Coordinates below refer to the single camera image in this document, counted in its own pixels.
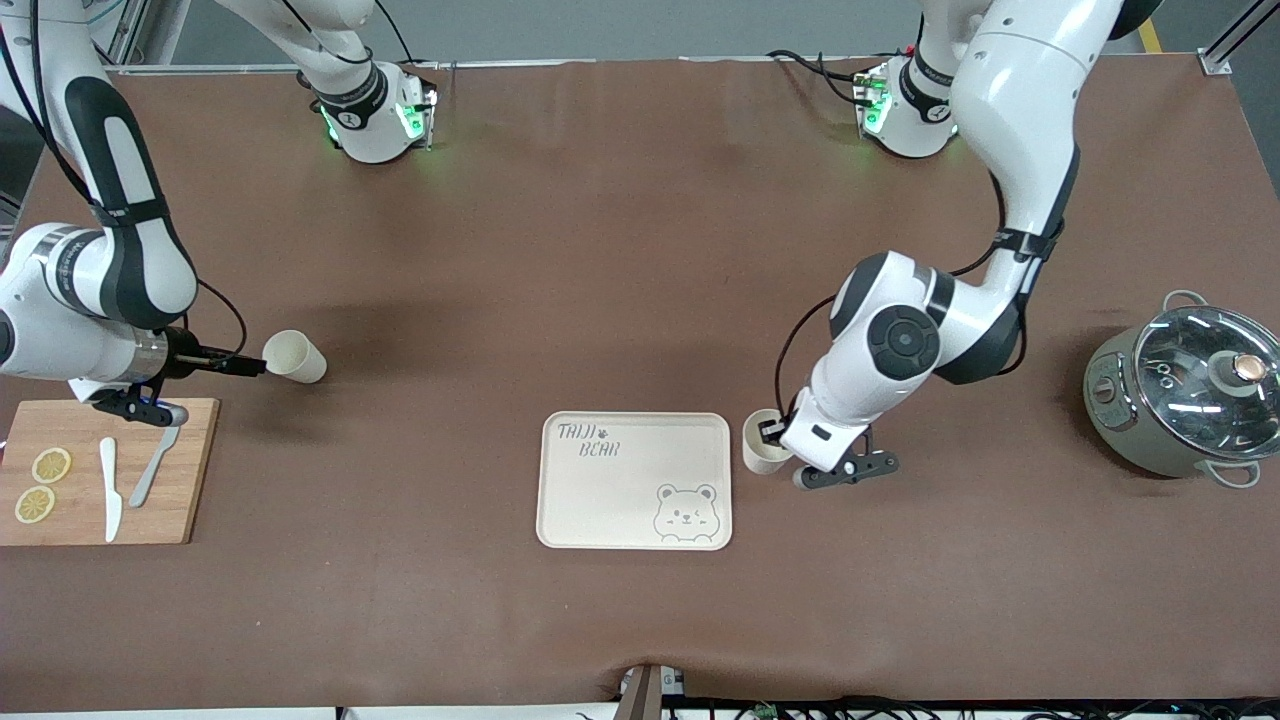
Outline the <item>green electric cooking pot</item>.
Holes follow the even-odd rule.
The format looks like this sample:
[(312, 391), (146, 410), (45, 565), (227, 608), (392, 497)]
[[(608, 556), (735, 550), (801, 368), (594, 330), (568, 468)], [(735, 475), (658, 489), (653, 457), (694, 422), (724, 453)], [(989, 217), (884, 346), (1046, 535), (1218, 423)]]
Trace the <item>green electric cooking pot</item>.
[(1187, 305), (1215, 306), (1197, 292), (1171, 291), (1158, 314), (1114, 336), (1093, 352), (1082, 382), (1085, 410), (1106, 445), (1144, 471), (1175, 479), (1202, 475), (1228, 489), (1249, 489), (1260, 483), (1261, 462), (1280, 454), (1249, 461), (1226, 461), (1201, 454), (1161, 427), (1140, 397), (1138, 334), (1161, 313)]

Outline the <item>table edge clamp bracket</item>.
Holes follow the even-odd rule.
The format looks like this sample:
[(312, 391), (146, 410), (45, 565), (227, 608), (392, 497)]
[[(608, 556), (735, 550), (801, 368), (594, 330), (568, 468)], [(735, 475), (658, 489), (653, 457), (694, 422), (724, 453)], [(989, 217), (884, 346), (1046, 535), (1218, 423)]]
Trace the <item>table edge clamp bracket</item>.
[(678, 720), (690, 701), (685, 674), (666, 665), (637, 665), (623, 675), (612, 720)]

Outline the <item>aluminium frame post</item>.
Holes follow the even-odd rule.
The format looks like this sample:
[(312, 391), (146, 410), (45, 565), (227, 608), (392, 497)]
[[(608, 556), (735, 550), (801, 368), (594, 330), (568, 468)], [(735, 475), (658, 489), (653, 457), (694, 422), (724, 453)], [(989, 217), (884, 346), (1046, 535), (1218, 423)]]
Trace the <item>aluminium frame post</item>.
[(82, 0), (99, 58), (109, 65), (174, 60), (191, 0)]
[(1225, 29), (1207, 46), (1197, 50), (1207, 76), (1229, 76), (1231, 56), (1280, 13), (1280, 0), (1249, 0)]

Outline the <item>cream bear print tray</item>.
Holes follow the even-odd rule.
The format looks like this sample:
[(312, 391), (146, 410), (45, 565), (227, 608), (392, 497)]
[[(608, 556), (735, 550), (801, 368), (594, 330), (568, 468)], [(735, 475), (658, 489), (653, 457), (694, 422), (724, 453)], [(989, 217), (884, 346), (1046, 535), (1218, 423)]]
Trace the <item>cream bear print tray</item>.
[(553, 550), (722, 550), (730, 455), (714, 413), (554, 413), (541, 430), (538, 538)]

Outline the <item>white plastic knife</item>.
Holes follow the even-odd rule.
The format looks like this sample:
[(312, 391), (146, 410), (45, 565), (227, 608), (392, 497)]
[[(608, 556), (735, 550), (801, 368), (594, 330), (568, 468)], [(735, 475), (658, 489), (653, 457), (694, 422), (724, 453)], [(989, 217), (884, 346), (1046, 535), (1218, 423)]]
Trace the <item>white plastic knife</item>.
[(116, 439), (105, 437), (99, 442), (99, 457), (102, 469), (102, 492), (106, 543), (114, 543), (122, 525), (123, 496), (116, 489)]

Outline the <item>glass pot lid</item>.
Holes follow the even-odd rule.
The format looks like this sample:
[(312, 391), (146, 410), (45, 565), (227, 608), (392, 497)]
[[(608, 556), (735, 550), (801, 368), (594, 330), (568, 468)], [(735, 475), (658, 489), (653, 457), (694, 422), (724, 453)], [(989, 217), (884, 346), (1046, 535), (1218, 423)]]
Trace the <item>glass pot lid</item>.
[(1193, 450), (1226, 461), (1280, 454), (1280, 338), (1210, 305), (1166, 310), (1135, 343), (1140, 397)]

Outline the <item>wooden cutting board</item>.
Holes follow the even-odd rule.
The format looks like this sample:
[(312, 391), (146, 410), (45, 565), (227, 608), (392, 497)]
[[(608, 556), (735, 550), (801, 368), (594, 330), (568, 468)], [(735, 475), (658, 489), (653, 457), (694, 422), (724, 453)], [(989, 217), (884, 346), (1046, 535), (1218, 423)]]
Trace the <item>wooden cutting board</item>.
[[(212, 437), (220, 411), (216, 398), (179, 398), (189, 414), (175, 446), (165, 455), (141, 509), (129, 497), (164, 432), (97, 413), (74, 400), (26, 400), (12, 423), (0, 427), (6, 447), (0, 462), (0, 546), (93, 546), (104, 539), (105, 512), (99, 442), (116, 439), (116, 489), (123, 516), (111, 544), (183, 544), (189, 541)], [(40, 484), (32, 461), (46, 448), (63, 447), (73, 457), (70, 473)], [(32, 486), (49, 486), (56, 506), (42, 521), (20, 524), (15, 501)]]

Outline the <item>white IKEA cup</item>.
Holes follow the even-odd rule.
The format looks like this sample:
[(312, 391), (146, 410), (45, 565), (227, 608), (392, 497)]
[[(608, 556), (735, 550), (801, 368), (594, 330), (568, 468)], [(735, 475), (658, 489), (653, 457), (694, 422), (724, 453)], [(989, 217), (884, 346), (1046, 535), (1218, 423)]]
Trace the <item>white IKEA cup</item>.
[(288, 329), (273, 334), (262, 347), (262, 360), (273, 375), (302, 384), (314, 384), (325, 377), (324, 355), (301, 331)]
[(777, 473), (794, 454), (785, 447), (771, 447), (762, 443), (762, 421), (782, 418), (776, 407), (756, 410), (742, 424), (741, 456), (746, 469), (758, 475)]

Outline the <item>grey plastic knife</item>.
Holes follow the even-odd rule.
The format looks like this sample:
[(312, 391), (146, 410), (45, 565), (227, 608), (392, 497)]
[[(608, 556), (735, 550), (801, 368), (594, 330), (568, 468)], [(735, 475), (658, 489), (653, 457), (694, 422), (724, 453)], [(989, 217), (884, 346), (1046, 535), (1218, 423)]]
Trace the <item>grey plastic knife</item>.
[(180, 427), (168, 427), (164, 429), (160, 441), (157, 442), (157, 446), (143, 470), (143, 474), (140, 477), (129, 497), (128, 505), (131, 509), (141, 509), (146, 503), (163, 460), (165, 455), (177, 445), (179, 437)]

